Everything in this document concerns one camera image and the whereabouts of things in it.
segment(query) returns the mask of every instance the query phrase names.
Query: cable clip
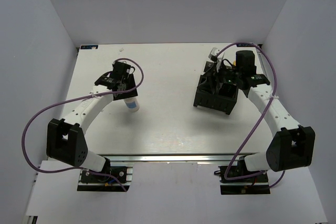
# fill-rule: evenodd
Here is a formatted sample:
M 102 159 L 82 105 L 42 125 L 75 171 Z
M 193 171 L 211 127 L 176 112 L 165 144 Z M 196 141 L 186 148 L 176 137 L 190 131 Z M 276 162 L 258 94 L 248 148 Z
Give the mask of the cable clip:
M 91 90 L 91 96 L 92 96 L 92 98 L 98 98 L 98 96 L 95 95 L 93 89 Z
M 275 99 L 279 99 L 279 97 L 277 96 L 277 95 L 270 95 L 268 98 L 266 98 L 266 100 L 269 100 L 269 99 L 271 99 L 271 98 L 273 98 L 274 100 Z

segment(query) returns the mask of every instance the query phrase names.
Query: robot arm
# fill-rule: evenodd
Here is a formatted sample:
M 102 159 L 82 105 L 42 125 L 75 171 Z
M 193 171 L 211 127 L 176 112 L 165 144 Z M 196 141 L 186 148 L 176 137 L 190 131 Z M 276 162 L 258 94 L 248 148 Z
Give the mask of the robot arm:
M 248 99 L 262 113 L 271 93 L 269 85 L 260 84 L 250 88 Z M 311 164 L 315 139 L 311 127 L 302 127 L 278 99 L 272 101 L 264 120 L 271 130 L 273 140 L 266 152 L 244 158 L 248 171 L 272 169 L 278 172 Z
M 220 97 L 222 89 L 241 89 L 245 96 L 262 113 L 272 94 L 270 82 L 263 74 L 256 73 L 255 55 L 250 50 L 236 52 L 236 65 L 224 65 L 223 56 L 214 48 L 207 62 L 208 70 L 201 76 L 205 80 L 198 85 L 202 95 L 215 99 L 229 100 L 232 97 Z M 258 170 L 272 169 L 275 172 L 311 164 L 315 133 L 311 127 L 302 127 L 285 109 L 278 99 L 273 99 L 264 117 L 273 136 L 265 152 L 241 157 L 238 161 L 240 176 Z
M 135 87 L 134 76 L 130 73 L 132 66 L 115 62 L 113 70 L 103 74 L 92 88 L 92 98 L 83 100 L 64 118 L 52 119 L 48 124 L 47 155 L 66 164 L 83 167 L 95 172 L 103 172 L 110 167 L 110 161 L 88 150 L 85 133 L 103 108 L 113 100 L 124 100 L 133 111 L 139 106 L 135 100 L 136 89 L 123 94 L 94 94 L 122 91 Z

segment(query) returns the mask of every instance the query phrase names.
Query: purple cable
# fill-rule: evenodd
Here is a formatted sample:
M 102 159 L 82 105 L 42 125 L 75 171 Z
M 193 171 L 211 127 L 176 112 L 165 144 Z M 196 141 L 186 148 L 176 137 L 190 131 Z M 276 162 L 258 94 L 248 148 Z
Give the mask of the purple cable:
M 228 46 L 226 46 L 225 48 L 223 48 L 221 51 L 219 51 L 219 53 L 217 54 L 217 56 L 219 56 L 222 52 L 224 52 L 226 49 L 228 49 L 229 47 L 232 47 L 236 44 L 248 44 L 250 45 L 251 47 L 255 47 L 256 49 L 258 49 L 263 55 L 264 57 L 266 58 L 266 60 L 268 61 L 271 69 L 272 69 L 272 73 L 273 73 L 273 77 L 274 77 L 274 88 L 273 88 L 273 92 L 272 92 L 272 96 L 275 95 L 276 93 L 276 90 L 277 90 L 277 85 L 278 85 L 278 82 L 277 82 L 277 75 L 275 73 L 275 69 L 274 69 L 274 66 L 272 64 L 272 62 L 270 61 L 269 57 L 266 55 L 266 53 L 260 48 L 258 47 L 257 45 L 255 44 L 252 44 L 252 43 L 249 43 L 249 42 L 236 42 L 236 43 L 232 43 Z M 242 151 L 242 149 L 244 148 L 244 146 L 246 145 L 246 143 L 249 141 L 249 139 L 251 138 L 251 136 L 253 135 L 253 133 L 255 132 L 255 130 L 257 129 L 257 127 L 259 126 L 259 124 L 261 123 L 261 121 L 264 119 L 269 107 L 271 106 L 271 103 L 273 101 L 273 97 L 271 97 L 269 99 L 269 102 L 267 103 L 264 111 L 262 112 L 260 118 L 258 119 L 258 121 L 256 122 L 256 124 L 253 126 L 252 130 L 248 133 L 247 137 L 245 138 L 245 140 L 242 142 L 242 144 L 240 145 L 240 147 L 238 148 L 237 152 L 235 153 L 235 155 L 232 157 L 229 165 L 227 166 L 226 170 L 225 170 L 225 173 L 224 173 L 224 178 L 226 180 L 237 180 L 237 179 L 245 179 L 245 178 L 252 178 L 252 177 L 255 177 L 255 176 L 259 176 L 263 173 L 265 173 L 264 171 L 260 171 L 260 172 L 256 172 L 256 173 L 253 173 L 253 174 L 250 174 L 250 175 L 244 175 L 244 176 L 238 176 L 238 177 L 228 177 L 228 173 L 233 165 L 233 162 L 236 160 L 237 156 L 239 155 L 239 153 Z M 282 176 L 280 177 L 280 179 L 274 183 L 273 185 L 270 186 L 273 187 L 275 186 L 277 183 L 280 182 L 280 180 L 282 179 L 283 177 L 283 174 Z
M 282 180 L 284 175 L 285 175 L 285 171 L 282 172 L 280 178 L 273 185 L 270 185 L 270 186 L 266 187 L 265 189 L 271 189 L 272 187 L 275 187 Z
M 120 59 L 117 59 L 116 61 L 120 61 L 120 60 L 128 60 L 130 62 L 132 62 L 133 64 L 135 64 L 138 69 L 140 70 L 141 72 L 141 80 L 140 82 L 132 89 L 129 89 L 129 90 L 123 90 L 123 91 L 109 91 L 109 92 L 103 92 L 103 93 L 98 93 L 98 94 L 95 94 L 94 96 L 95 97 L 101 97 L 103 95 L 107 95 L 107 94 L 123 94 L 123 93 L 128 93 L 128 92 L 131 92 L 135 89 L 137 89 L 143 82 L 143 78 L 144 78 L 144 74 L 143 74 L 143 70 L 142 68 L 139 66 L 139 64 L 137 64 L 135 61 L 131 60 L 131 59 L 128 59 L 128 58 L 120 58 Z M 28 155 L 27 155 L 27 151 L 26 151 L 26 143 L 25 143 L 25 140 L 26 140 L 26 134 L 27 134 L 27 131 L 28 131 L 28 128 L 29 126 L 31 125 L 31 123 L 33 122 L 33 120 L 38 117 L 40 114 L 42 114 L 43 112 L 53 108 L 53 107 L 56 107 L 56 106 L 60 106 L 60 105 L 63 105 L 63 104 L 66 104 L 66 103 L 70 103 L 70 102 L 75 102 L 75 101 L 80 101 L 80 100 L 84 100 L 84 99 L 90 99 L 92 98 L 92 95 L 86 95 L 84 97 L 78 97 L 78 98 L 74 98 L 74 99 L 70 99 L 70 100 L 66 100 L 66 101 L 62 101 L 62 102 L 58 102 L 58 103 L 55 103 L 55 104 L 52 104 L 50 106 L 47 106 L 45 107 L 44 109 L 41 109 L 39 112 L 37 112 L 35 115 L 33 115 L 33 117 L 28 121 L 28 123 L 26 124 L 24 130 L 23 130 L 23 133 L 22 133 L 22 137 L 21 137 L 21 147 L 22 147 L 22 152 L 23 152 L 23 156 L 25 157 L 25 160 L 26 162 L 28 163 L 28 165 L 34 169 L 35 171 L 37 172 L 40 172 L 40 173 L 61 173 L 61 172 L 65 172 L 67 170 L 73 170 L 73 169 L 82 169 L 82 170 L 85 170 L 85 168 L 83 167 L 70 167 L 70 168 L 65 168 L 65 169 L 60 169 L 60 170 L 42 170 L 38 167 L 36 167 L 29 159 Z M 124 191 L 126 191 L 126 189 L 124 188 L 124 186 L 120 183 L 120 181 L 115 178 L 114 176 L 110 175 L 110 174 L 103 174 L 103 173 L 96 173 L 96 172 L 93 172 L 93 171 L 88 171 L 94 175 L 100 175 L 100 176 L 107 176 L 107 177 L 110 177 L 110 178 L 113 178 L 116 180 L 116 182 L 122 187 L 122 189 Z

